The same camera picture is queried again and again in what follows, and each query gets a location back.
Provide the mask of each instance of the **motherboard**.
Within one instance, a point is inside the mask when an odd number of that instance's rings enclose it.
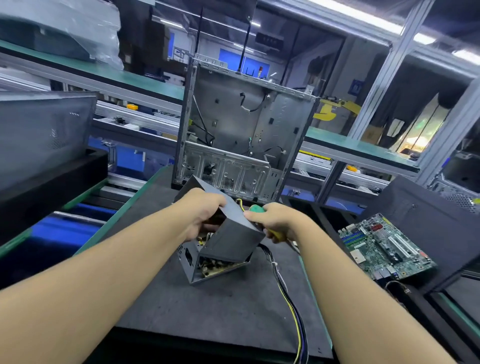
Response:
[[[382,214],[348,225],[338,234],[359,267],[376,281],[400,280],[436,267]]]

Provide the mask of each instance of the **red component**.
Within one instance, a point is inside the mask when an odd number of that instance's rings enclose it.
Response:
[[[376,224],[372,226],[372,231],[377,231],[382,229],[384,226],[382,224]]]

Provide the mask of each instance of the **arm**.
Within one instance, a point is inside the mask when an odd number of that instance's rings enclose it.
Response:
[[[245,217],[299,245],[315,297],[342,364],[453,364],[442,346],[373,282],[306,215],[268,204]]]
[[[226,203],[189,191],[177,203],[0,291],[0,363],[82,363],[180,243]]]

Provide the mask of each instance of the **person's right arm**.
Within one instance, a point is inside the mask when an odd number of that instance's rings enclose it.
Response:
[[[453,364],[443,347],[372,281],[309,217],[272,203],[245,217],[299,246],[308,278],[342,364]]]

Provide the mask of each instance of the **plastic bag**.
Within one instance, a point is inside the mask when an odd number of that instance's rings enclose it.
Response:
[[[36,24],[41,35],[54,32],[67,34],[91,59],[123,69],[118,56],[120,14],[111,3],[103,0],[3,0],[0,19]],[[48,52],[68,57],[68,54],[62,53],[62,41],[61,37],[51,37],[48,48],[57,46],[58,51]]]

